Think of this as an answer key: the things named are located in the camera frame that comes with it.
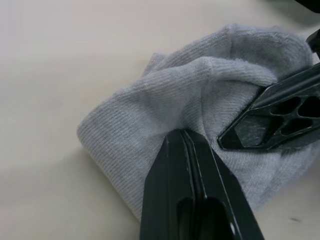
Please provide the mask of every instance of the gray knit fabric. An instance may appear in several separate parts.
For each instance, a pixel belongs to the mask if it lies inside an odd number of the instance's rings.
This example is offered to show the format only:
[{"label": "gray knit fabric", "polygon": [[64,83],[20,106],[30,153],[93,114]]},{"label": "gray knit fabric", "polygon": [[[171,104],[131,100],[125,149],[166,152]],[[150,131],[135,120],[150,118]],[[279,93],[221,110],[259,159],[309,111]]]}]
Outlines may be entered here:
[{"label": "gray knit fabric", "polygon": [[253,209],[301,175],[319,152],[226,151],[217,137],[261,87],[312,65],[303,39],[236,24],[168,56],[155,54],[140,80],[94,109],[78,138],[140,219],[144,181],[171,130],[204,135],[239,180]]}]

